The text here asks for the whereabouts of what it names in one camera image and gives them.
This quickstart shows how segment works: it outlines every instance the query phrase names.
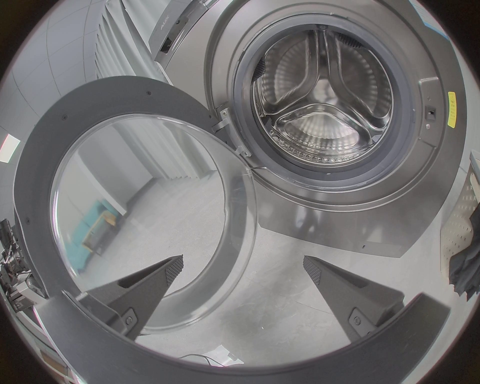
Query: wall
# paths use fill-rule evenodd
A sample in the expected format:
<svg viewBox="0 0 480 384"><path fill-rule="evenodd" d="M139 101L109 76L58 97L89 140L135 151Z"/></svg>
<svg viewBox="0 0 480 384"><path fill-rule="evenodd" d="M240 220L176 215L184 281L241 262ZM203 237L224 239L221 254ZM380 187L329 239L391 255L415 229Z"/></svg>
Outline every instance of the wall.
<svg viewBox="0 0 480 384"><path fill-rule="evenodd" d="M35 27L0 82L0 133L21 143L0 163L0 219L13 222L13 178L20 153L43 114L96 78L95 48L105 0L59 1Z"/></svg>
<svg viewBox="0 0 480 384"><path fill-rule="evenodd" d="M67 164L59 186L57 223L64 242L71 242L71 235L85 214L96 201L103 200L74 159Z"/></svg>
<svg viewBox="0 0 480 384"><path fill-rule="evenodd" d="M103 188L124 207L152 178L111 126L89 137L78 153Z"/></svg>

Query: yellow sticker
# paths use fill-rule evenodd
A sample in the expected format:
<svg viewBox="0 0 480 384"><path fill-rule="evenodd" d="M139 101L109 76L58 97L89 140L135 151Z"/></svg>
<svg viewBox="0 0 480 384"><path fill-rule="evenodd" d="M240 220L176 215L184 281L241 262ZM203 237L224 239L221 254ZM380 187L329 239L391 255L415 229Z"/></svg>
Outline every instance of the yellow sticker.
<svg viewBox="0 0 480 384"><path fill-rule="evenodd" d="M456 94L448 92L448 100L450 102L450 113L448 114L448 126L455 128L456 126Z"/></svg>

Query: ceiling light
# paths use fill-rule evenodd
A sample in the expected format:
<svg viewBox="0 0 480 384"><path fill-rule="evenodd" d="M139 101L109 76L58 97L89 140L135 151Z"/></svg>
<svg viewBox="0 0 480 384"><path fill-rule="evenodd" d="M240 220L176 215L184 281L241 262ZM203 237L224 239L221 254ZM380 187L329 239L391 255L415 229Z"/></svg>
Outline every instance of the ceiling light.
<svg viewBox="0 0 480 384"><path fill-rule="evenodd" d="M8 163L12 158L15 149L17 149L18 144L20 144L20 140L8 134L0 148L0 161Z"/></svg>

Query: washing machine door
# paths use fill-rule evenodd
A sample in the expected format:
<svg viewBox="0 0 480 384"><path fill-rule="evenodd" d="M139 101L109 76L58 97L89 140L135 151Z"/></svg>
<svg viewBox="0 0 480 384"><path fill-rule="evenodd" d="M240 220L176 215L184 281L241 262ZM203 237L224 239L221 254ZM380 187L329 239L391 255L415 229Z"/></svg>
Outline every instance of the washing machine door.
<svg viewBox="0 0 480 384"><path fill-rule="evenodd" d="M19 161L14 204L48 297L184 255L135 334L152 311L150 327L173 328L225 299L252 251L256 200L250 168L209 133L215 124L182 91L130 76L83 85L45 113Z"/></svg>

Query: door glass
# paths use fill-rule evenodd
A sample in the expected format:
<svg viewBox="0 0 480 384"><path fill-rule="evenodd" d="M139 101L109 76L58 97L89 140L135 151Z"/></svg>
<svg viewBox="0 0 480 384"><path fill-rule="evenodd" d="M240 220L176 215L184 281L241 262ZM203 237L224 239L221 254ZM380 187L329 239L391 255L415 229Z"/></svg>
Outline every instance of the door glass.
<svg viewBox="0 0 480 384"><path fill-rule="evenodd" d="M230 293L252 251L255 209L250 171L226 145L177 120L129 115L69 150L51 223L82 291L183 255L148 323L155 332L202 317ZM186 296L195 300L185 304Z"/></svg>

